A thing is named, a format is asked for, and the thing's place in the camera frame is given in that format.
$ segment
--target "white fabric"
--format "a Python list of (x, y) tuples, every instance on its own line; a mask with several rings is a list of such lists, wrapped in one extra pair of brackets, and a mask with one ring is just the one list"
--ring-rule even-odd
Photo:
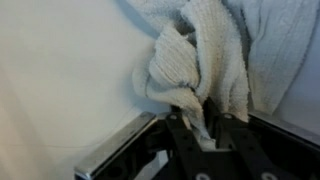
[(248, 74), (254, 109), (272, 114), (303, 63), (319, 0), (224, 3), (236, 17), (241, 35), (246, 37), (247, 31), (250, 38)]
[(210, 96), (222, 112), (247, 120), (248, 83), (241, 38), (218, 0), (129, 0), (160, 32), (155, 55), (137, 65), (135, 90), (179, 106), (201, 134), (203, 102)]

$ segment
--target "black mechanism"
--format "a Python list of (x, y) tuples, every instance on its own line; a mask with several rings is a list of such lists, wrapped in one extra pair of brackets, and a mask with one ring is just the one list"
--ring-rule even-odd
[(158, 120), (113, 160), (97, 180), (134, 179), (156, 153), (168, 162), (155, 180), (320, 180), (320, 148), (258, 118), (244, 123), (204, 105), (206, 125), (217, 151), (204, 152), (179, 112)]

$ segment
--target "black hole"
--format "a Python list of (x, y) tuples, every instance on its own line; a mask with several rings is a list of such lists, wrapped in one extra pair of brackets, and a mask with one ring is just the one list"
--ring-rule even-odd
[(109, 169), (108, 171), (108, 176), (115, 178), (115, 177), (119, 177), (122, 174), (122, 168), (121, 167), (112, 167), (111, 169)]

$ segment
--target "terry cloth towel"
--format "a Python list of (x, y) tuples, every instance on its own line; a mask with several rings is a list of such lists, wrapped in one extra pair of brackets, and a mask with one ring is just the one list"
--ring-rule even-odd
[(223, 0), (248, 54), (253, 109), (271, 115), (303, 63), (319, 0)]
[(128, 0), (156, 29), (155, 54), (137, 64), (135, 91), (182, 109), (203, 137), (202, 104), (247, 121), (248, 82), (241, 37), (219, 0)]

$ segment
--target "white surface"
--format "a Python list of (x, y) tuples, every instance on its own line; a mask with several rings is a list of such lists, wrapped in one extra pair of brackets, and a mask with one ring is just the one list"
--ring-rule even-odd
[(124, 1), (0, 1), (0, 179), (72, 179), (116, 129), (167, 110), (133, 92), (155, 34), (130, 16)]
[(320, 16), (305, 61), (275, 116), (320, 135)]

